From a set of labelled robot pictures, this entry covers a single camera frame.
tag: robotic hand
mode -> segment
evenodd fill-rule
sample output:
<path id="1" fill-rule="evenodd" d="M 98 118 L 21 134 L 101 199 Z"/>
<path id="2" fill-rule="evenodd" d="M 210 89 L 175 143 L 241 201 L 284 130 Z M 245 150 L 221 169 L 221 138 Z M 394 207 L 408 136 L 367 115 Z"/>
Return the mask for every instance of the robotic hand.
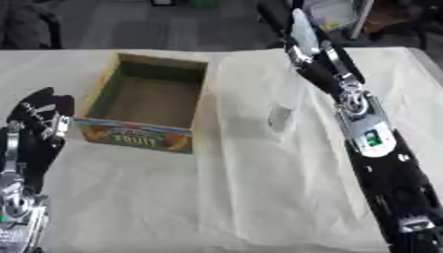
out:
<path id="1" fill-rule="evenodd" d="M 314 34 L 316 41 L 302 38 L 300 44 L 288 35 L 285 51 L 303 77 L 333 98 L 354 173 L 390 251 L 443 252 L 443 209 L 412 151 L 364 89 L 364 77 L 346 51 L 301 10 L 295 22 L 304 28 L 292 35 Z"/>
<path id="2" fill-rule="evenodd" d="M 72 97 L 45 88 L 22 100 L 0 129 L 0 252 L 43 252 L 44 174 L 64 146 L 73 113 Z"/>

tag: open box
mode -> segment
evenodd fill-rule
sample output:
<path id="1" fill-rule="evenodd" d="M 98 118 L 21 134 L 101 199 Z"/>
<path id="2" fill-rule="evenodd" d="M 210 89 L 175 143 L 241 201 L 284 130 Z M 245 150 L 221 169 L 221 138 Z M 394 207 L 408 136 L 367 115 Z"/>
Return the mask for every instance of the open box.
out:
<path id="1" fill-rule="evenodd" d="M 75 121 L 92 142 L 192 153 L 206 62 L 118 54 Z"/>

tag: white tablecloth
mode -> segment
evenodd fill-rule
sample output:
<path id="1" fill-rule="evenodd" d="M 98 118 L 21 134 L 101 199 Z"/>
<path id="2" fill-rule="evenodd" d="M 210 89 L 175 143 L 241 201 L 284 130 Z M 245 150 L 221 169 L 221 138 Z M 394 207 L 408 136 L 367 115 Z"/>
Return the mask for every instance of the white tablecloth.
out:
<path id="1" fill-rule="evenodd" d="M 349 51 L 443 196 L 440 70 L 416 50 Z M 197 157 L 203 234 L 237 250 L 252 244 L 272 252 L 386 252 L 331 99 L 295 76 L 293 85 L 305 87 L 302 97 L 293 96 L 302 104 L 296 131 L 281 140 L 267 127 L 288 64 L 280 50 L 236 53 L 221 62 L 211 87 L 218 123 L 202 123 L 208 131 L 219 126 L 221 137 Z M 302 249 L 306 244 L 318 247 Z"/>
<path id="2" fill-rule="evenodd" d="M 341 135 L 330 118 L 327 98 L 322 94 L 309 88 L 310 99 L 316 101 L 315 107 L 306 114 L 311 119 L 308 124 L 312 126 L 313 138 L 306 135 L 300 141 L 312 139 L 322 154 L 326 154 L 315 157 L 314 165 L 327 164 L 327 167 L 312 164 L 282 167 L 280 164 L 266 171 L 269 172 L 267 181 L 263 172 L 268 168 L 255 165 L 258 161 L 266 165 L 274 159 L 272 152 L 241 155 L 267 140 L 260 140 L 263 129 L 260 121 L 265 112 L 254 110 L 266 108 L 266 85 L 272 87 L 281 80 L 282 71 L 286 73 L 286 69 L 281 68 L 286 64 L 281 51 L 125 52 L 214 62 L 210 70 L 213 78 L 204 92 L 196 120 L 197 155 L 92 144 L 82 140 L 73 127 L 44 186 L 51 197 L 51 221 L 44 242 L 48 252 L 226 252 L 231 249 L 322 253 L 345 252 L 346 246 L 355 250 L 384 248 L 354 178 L 348 174 L 350 168 L 337 142 Z M 20 99 L 42 87 L 55 87 L 57 93 L 71 94 L 81 101 L 113 53 L 111 50 L 0 51 L 0 122 L 4 122 Z M 394 122 L 422 160 L 423 169 L 443 193 L 443 177 L 436 169 L 441 148 L 438 144 L 431 145 L 437 142 L 429 140 L 426 133 L 443 127 L 437 117 L 430 118 L 430 114 L 443 114 L 437 100 L 441 98 L 440 91 L 434 80 L 441 73 L 426 57 L 414 56 L 404 48 L 353 49 L 352 54 L 372 83 L 369 87 L 381 95 Z M 406 65 L 414 70 L 399 71 Z M 427 69 L 432 69 L 434 77 Z M 414 94 L 422 100 L 417 101 Z M 396 107 L 398 101 L 408 106 Z M 227 106 L 229 103 L 238 106 L 237 112 L 232 110 L 233 104 Z M 404 124 L 399 116 L 409 110 L 414 112 L 413 122 Z M 423 127 L 419 133 L 424 136 L 412 134 L 408 126 Z M 336 135 L 331 138 L 331 144 L 325 144 L 330 131 Z M 237 149 L 236 138 L 240 142 L 252 139 L 255 144 L 250 146 L 245 142 L 247 148 Z M 433 151 L 424 152 L 426 145 L 434 147 Z M 285 155 L 298 157 L 298 153 L 285 148 L 282 149 Z M 300 158 L 301 161 L 307 162 L 311 159 L 309 155 L 304 156 L 305 160 Z M 336 160 L 328 160 L 331 157 L 341 157 L 343 167 L 339 167 Z M 304 174 L 308 169 L 313 174 Z M 337 181 L 339 176 L 343 177 L 341 183 Z M 327 192 L 318 185 L 327 187 Z M 345 196 L 340 195 L 344 193 L 351 195 L 344 200 L 338 198 Z M 325 202 L 328 194 L 335 199 Z M 344 222 L 343 226 L 341 221 L 346 214 L 356 222 Z M 295 221 L 302 221 L 300 227 Z M 331 227 L 334 226 L 348 237 L 329 234 L 333 233 Z M 316 227 L 328 229 L 314 232 Z M 346 234 L 345 228 L 349 227 L 355 228 L 357 235 L 367 232 L 368 238 L 362 240 Z M 337 238 L 355 240 L 341 245 Z M 316 246 L 305 245 L 310 242 Z"/>

